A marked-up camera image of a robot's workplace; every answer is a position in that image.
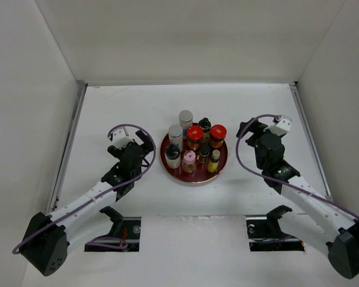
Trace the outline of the black-cap white bottle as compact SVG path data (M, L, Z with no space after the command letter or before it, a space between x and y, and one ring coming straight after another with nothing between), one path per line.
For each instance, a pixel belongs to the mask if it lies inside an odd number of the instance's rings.
M168 165L168 167L170 169L178 168L180 166L180 164L181 164L181 151L180 151L180 149L176 145L170 144L165 149L165 159L166 159L166 164Z

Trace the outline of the pink-lid spice jar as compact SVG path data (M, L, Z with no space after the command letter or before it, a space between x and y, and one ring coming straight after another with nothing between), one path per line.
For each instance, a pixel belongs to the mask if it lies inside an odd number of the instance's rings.
M182 170L185 173L193 173L196 170L196 154L192 150L184 153L182 158Z

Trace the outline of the red-lid chili sauce jar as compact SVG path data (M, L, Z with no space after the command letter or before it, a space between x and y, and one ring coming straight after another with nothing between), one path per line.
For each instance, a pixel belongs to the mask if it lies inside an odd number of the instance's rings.
M200 126L191 126L187 129L187 149L199 150L203 139L203 129Z

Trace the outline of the black-cap grinder bottle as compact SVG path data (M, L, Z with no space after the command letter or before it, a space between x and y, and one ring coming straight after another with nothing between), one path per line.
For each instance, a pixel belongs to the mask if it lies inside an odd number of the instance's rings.
M211 122L207 117L204 117L198 122L198 126L203 130L203 137L201 139L201 144L207 144L210 139L210 131L211 131Z

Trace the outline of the small black-cap spice jar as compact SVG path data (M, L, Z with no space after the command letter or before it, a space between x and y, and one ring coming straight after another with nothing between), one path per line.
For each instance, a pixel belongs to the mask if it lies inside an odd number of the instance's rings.
M202 145L200 147L198 157L200 164L205 164L208 161L210 150L209 145Z

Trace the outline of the yellow-label sesame oil bottle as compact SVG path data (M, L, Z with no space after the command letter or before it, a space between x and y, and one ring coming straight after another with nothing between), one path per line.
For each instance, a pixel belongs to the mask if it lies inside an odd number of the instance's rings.
M208 161L207 170L210 173L215 173L218 169L220 161L220 151L215 149L211 154L211 158Z

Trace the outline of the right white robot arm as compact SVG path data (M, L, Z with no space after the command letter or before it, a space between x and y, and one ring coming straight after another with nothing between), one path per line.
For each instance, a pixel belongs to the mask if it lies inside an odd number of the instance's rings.
M326 199L314 190L293 166L284 159L282 138L291 129L291 118L269 115L273 124L259 120L261 115L242 122L237 140L250 133L247 145L253 147L259 169L244 169L261 177L279 195L296 204L310 218L299 222L288 206L278 206L267 215L266 231L271 236L282 233L294 236L325 255L342 277L353 279L359 274L359 216L345 207Z

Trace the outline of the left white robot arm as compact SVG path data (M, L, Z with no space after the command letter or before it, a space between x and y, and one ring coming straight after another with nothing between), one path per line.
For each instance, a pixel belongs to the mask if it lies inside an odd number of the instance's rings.
M13 253L21 254L47 277L61 268L76 247L96 246L96 239L103 236L118 237L123 217L111 205L122 199L147 173L152 163L146 157L156 155L150 134L142 128L137 128L135 134L141 143L125 136L108 147L118 162L88 192L49 214L34 215Z

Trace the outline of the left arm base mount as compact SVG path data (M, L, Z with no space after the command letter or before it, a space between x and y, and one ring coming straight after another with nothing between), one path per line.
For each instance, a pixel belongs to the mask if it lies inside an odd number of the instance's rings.
M85 252L139 252L142 227L141 217L124 217L112 207L100 213L112 222L109 231L96 236L84 247Z

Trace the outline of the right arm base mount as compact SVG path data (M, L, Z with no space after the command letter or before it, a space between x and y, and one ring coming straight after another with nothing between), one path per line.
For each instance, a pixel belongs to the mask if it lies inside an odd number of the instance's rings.
M281 231L279 220L290 213L290 207L281 205L265 215L246 217L249 249L251 252L304 252L304 243Z

